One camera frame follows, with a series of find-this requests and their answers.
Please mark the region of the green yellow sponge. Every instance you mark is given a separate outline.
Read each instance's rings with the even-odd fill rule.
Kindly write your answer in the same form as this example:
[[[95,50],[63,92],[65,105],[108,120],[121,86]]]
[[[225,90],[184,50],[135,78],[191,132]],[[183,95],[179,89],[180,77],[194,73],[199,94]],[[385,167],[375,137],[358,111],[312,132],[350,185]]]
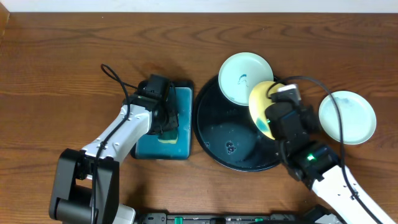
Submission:
[[[165,131],[158,136],[158,141],[163,144],[176,144],[178,141],[178,130],[172,129],[170,131]]]

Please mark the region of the yellow plate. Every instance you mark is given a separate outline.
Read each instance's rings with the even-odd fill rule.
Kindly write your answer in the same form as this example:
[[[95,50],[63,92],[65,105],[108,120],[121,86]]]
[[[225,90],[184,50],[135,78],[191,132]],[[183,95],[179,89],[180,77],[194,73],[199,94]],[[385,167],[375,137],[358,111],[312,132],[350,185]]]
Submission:
[[[249,112],[258,130],[269,139],[274,140],[265,116],[266,108],[273,104],[272,100],[266,96],[267,90],[272,84],[274,84],[273,81],[260,82],[252,89],[249,95]]]

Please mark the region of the light blue plate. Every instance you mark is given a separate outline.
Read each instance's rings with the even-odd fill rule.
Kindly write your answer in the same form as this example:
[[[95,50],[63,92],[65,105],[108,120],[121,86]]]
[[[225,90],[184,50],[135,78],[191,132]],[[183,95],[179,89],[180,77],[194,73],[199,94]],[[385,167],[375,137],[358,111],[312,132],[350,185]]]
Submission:
[[[222,94],[232,103],[247,106],[252,89],[260,82],[273,81],[271,66],[261,56],[240,52],[222,64],[218,83]]]
[[[351,91],[336,91],[321,102],[318,117],[327,135],[340,140],[338,115],[332,100],[336,101],[341,114],[344,143],[356,145],[370,139],[376,130],[376,114],[368,101]]]

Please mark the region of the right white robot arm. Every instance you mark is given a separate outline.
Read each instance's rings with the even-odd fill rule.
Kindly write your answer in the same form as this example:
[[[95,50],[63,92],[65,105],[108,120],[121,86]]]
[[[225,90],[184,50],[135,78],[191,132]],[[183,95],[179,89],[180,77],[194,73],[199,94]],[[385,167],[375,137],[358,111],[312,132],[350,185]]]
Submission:
[[[265,116],[289,175],[323,199],[345,223],[393,223],[342,163],[342,156],[310,138],[321,130],[312,107],[274,103]]]

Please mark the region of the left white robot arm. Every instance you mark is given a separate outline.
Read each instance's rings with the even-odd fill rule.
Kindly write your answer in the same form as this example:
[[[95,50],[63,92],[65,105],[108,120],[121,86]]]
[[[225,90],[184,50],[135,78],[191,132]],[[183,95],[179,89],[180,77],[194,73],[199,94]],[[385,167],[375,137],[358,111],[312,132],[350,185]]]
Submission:
[[[178,126],[174,93],[138,93],[116,119],[79,151],[64,150],[57,163],[49,216],[62,223],[134,223],[136,211],[119,202],[119,168],[146,134]]]

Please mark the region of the round black tray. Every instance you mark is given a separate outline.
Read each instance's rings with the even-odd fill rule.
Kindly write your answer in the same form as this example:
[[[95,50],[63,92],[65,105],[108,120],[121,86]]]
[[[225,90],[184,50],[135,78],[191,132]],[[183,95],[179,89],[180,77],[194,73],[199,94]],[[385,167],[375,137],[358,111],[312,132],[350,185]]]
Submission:
[[[195,99],[192,127],[203,150],[225,167],[256,172],[280,164],[274,140],[258,130],[248,106],[237,105],[224,96],[217,75]]]

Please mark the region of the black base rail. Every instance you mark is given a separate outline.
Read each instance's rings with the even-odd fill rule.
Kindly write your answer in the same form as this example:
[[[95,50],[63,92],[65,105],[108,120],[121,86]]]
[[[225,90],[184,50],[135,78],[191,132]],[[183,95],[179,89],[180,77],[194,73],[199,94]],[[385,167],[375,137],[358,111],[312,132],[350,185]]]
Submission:
[[[295,215],[187,215],[166,213],[147,213],[138,215],[137,224],[245,224],[245,223],[294,223],[299,219]]]

